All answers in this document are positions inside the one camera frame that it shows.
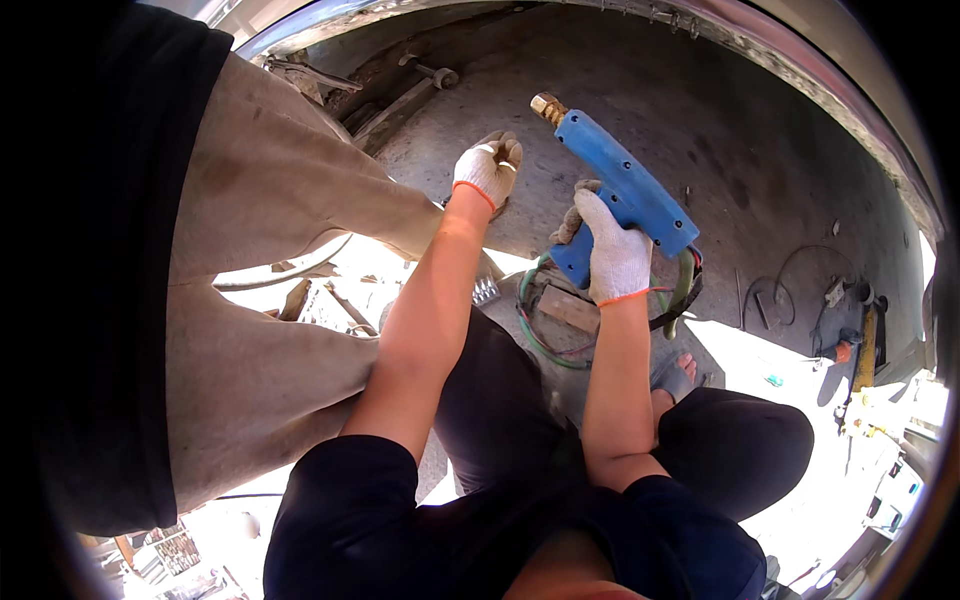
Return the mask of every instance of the blue spot welder gun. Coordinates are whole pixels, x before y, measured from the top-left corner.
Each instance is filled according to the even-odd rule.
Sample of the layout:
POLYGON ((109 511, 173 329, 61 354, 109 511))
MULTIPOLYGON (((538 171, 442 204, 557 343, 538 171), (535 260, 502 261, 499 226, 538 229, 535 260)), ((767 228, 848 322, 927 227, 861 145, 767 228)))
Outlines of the blue spot welder gun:
MULTIPOLYGON (((650 321, 651 331, 663 327, 664 337, 672 340, 676 335, 677 318, 693 303, 703 287, 703 257, 693 246, 700 230, 660 182, 585 113, 567 109, 547 93, 537 94, 530 102, 530 108, 553 124, 556 128, 554 137, 589 165, 600 179, 597 196, 610 209, 616 222, 623 228, 641 229, 667 258, 680 258, 680 275, 673 298, 669 306, 664 307, 664 313, 650 321)), ((570 282, 580 289, 587 289, 592 250, 593 233, 584 223, 569 244, 553 246, 550 257, 570 282)))

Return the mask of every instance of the hand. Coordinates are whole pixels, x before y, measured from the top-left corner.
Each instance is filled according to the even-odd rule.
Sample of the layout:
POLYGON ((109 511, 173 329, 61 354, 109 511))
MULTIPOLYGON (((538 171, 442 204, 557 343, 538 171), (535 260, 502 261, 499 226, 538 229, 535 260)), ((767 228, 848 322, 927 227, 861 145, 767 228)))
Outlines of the hand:
POLYGON ((569 244, 583 222, 590 227, 590 297, 597 306, 603 306, 649 291, 653 242, 643 231, 624 229, 616 222, 595 193, 600 189, 600 181, 580 180, 574 189, 574 206, 566 212, 564 223, 550 236, 550 241, 569 244))
POLYGON ((523 162, 523 147, 513 132, 493 132, 464 152, 453 167, 453 187, 465 184, 480 192, 496 211, 514 189, 523 162))

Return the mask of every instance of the black shorts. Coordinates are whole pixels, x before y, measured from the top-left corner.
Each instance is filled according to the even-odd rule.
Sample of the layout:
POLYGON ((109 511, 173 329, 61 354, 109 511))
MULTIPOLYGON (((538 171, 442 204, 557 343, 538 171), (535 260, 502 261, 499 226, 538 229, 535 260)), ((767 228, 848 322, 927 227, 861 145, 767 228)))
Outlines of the black shorts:
MULTIPOLYGON (((540 368, 475 307, 434 429, 466 493, 546 467, 584 468, 576 429, 543 401, 540 368)), ((813 428, 798 409, 713 388, 664 413, 659 438, 652 454, 670 476, 734 521, 793 490, 813 451, 813 428)))

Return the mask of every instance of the beige pants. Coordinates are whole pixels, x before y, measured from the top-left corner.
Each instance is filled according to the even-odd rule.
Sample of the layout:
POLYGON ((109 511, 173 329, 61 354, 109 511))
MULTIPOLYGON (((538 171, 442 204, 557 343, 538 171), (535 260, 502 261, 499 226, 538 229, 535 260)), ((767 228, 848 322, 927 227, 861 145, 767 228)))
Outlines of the beige pants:
POLYGON ((335 436, 376 341, 225 300, 217 274, 316 250, 343 231, 407 259, 441 211, 340 141, 292 86, 230 54, 200 125, 170 258, 166 401, 177 508, 191 510, 335 436))

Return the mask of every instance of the black shirt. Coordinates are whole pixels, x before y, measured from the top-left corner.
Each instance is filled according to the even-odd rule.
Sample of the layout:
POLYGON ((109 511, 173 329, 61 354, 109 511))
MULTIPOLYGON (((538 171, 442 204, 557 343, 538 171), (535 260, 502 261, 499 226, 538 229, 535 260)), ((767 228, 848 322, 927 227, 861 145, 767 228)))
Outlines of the black shirt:
POLYGON ((401 445, 346 436, 290 475, 264 565, 266 598, 499 598, 560 527, 586 531, 616 581, 649 598, 756 600, 763 552, 659 475, 624 493, 558 473, 416 507, 401 445))
POLYGON ((54 267, 70 276, 55 290, 63 318, 31 331, 47 376, 32 382, 29 410, 54 508, 71 529, 114 536, 177 521, 164 390, 170 250, 233 38, 133 3, 92 29, 70 59, 77 84, 57 94, 47 173, 63 189, 37 207, 34 247, 55 245, 54 267))

